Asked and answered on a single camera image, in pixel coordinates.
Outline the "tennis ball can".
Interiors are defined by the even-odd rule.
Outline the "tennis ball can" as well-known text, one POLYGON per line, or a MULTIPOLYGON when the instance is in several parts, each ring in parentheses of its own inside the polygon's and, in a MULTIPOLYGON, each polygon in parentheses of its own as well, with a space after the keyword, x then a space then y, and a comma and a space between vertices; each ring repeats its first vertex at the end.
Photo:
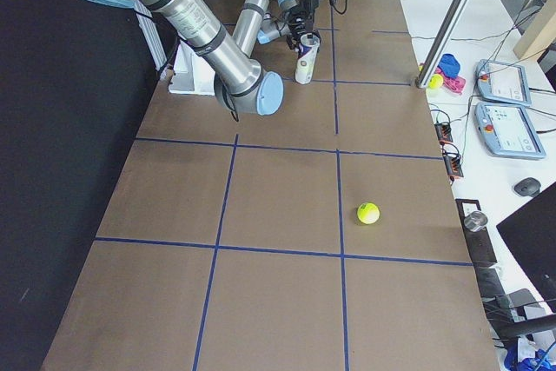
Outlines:
POLYGON ((311 82, 316 57, 321 45, 321 39, 315 34, 301 36, 297 46, 298 58, 295 69, 295 81, 300 84, 311 82))

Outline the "yellow tennis ball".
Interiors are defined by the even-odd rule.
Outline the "yellow tennis ball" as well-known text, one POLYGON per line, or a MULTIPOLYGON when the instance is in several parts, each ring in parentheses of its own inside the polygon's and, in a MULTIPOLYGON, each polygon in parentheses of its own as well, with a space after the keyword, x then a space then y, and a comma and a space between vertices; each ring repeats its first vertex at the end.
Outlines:
POLYGON ((381 216, 379 207, 373 202, 364 202, 356 210, 358 220, 366 225, 376 223, 381 216))

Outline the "yellow ball behind table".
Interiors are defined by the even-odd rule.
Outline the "yellow ball behind table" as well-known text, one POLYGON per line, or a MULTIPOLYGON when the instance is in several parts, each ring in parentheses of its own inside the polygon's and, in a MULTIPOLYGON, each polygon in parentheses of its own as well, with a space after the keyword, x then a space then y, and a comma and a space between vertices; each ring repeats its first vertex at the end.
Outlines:
POLYGON ((439 89, 443 86, 443 84, 444 77, 441 74, 434 74, 431 76, 427 87, 429 89, 439 89))

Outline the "blue cloth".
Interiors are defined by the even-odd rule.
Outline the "blue cloth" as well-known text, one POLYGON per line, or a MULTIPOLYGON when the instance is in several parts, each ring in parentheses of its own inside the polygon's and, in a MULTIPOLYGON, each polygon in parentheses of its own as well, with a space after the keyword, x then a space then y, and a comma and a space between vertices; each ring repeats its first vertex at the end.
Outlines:
POLYGON ((445 53, 442 55, 438 68, 442 71, 442 73, 452 79, 455 79, 459 76, 460 73, 460 63, 455 58, 454 55, 445 53))

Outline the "pink cloth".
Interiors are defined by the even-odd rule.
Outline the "pink cloth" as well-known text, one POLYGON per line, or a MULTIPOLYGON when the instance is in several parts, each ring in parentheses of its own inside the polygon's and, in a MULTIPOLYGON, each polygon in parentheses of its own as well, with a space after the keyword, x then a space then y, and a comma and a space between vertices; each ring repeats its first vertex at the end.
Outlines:
POLYGON ((463 90, 467 83, 465 78, 461 76, 457 76, 455 78, 447 76, 440 67, 436 69, 435 73, 442 76, 443 86, 446 87, 448 90, 457 95, 461 95, 463 93, 463 90))

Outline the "orange black connector block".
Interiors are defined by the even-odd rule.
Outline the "orange black connector block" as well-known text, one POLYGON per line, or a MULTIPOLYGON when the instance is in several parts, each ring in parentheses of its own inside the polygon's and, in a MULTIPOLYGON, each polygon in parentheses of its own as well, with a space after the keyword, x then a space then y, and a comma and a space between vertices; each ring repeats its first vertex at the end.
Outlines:
POLYGON ((452 128, 449 122, 436 123, 434 125, 436 135, 438 137, 439 143, 453 144, 452 128))

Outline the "upper teach pendant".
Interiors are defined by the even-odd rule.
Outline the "upper teach pendant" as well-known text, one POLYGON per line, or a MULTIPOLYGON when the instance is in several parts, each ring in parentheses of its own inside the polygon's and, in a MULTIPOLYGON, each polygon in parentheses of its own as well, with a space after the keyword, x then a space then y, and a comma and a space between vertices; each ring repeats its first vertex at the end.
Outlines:
POLYGON ((523 66, 482 59, 477 62, 475 75, 480 96, 488 102, 525 107, 532 105, 526 70, 523 66))

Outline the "teach pendant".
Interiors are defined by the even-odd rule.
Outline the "teach pendant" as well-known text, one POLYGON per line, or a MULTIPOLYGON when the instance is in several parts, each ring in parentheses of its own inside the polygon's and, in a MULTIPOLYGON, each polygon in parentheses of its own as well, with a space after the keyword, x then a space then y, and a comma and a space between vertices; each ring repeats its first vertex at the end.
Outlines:
POLYGON ((488 102, 525 107, 532 105, 526 70, 523 66, 482 59, 477 62, 475 75, 480 96, 488 102))
POLYGON ((480 137, 493 156, 527 160, 546 157, 525 107, 479 102, 474 115, 480 137))

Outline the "lower teach pendant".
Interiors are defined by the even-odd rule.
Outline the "lower teach pendant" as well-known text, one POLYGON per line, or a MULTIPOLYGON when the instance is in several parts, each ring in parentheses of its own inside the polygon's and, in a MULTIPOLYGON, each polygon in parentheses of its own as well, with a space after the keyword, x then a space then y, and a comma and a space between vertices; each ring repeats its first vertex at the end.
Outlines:
POLYGON ((527 160, 546 157, 525 107, 479 102, 474 115, 480 137, 493 156, 527 160))

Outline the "silver metal cup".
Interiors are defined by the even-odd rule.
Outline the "silver metal cup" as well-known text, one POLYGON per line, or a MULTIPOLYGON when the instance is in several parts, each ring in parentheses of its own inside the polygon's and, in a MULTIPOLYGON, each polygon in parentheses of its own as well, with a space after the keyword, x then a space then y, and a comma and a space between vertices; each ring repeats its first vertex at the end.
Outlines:
POLYGON ((470 212, 464 217, 463 220, 464 228, 470 232, 481 231, 487 225, 487 223, 487 216, 479 210, 470 212))

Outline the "black computer mouse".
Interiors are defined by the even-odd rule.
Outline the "black computer mouse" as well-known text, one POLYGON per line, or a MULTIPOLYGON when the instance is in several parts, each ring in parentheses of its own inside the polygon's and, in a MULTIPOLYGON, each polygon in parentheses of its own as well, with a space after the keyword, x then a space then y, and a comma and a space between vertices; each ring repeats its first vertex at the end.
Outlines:
POLYGON ((513 186, 513 191, 520 196, 535 197, 540 193, 541 184, 539 180, 533 177, 527 177, 513 186))

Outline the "aluminium frame post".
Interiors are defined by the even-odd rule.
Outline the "aluminium frame post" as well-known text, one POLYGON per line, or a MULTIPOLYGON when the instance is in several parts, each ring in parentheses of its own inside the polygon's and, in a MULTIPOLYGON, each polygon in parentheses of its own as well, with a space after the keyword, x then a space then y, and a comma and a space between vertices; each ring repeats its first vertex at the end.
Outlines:
POLYGON ((425 89, 428 86, 468 2, 469 0, 453 0, 451 2, 423 67, 415 80, 418 88, 425 89))

